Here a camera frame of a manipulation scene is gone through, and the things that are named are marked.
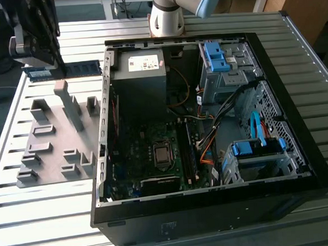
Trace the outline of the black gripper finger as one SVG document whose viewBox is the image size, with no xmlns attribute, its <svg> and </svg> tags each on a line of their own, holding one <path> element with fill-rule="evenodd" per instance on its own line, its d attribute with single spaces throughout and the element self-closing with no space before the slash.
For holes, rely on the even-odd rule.
<svg viewBox="0 0 328 246">
<path fill-rule="evenodd" d="M 53 67 L 54 79 L 66 77 L 66 66 L 60 54 L 58 36 L 60 35 L 54 0 L 32 0 L 35 9 L 36 58 L 40 66 Z"/>
</svg>

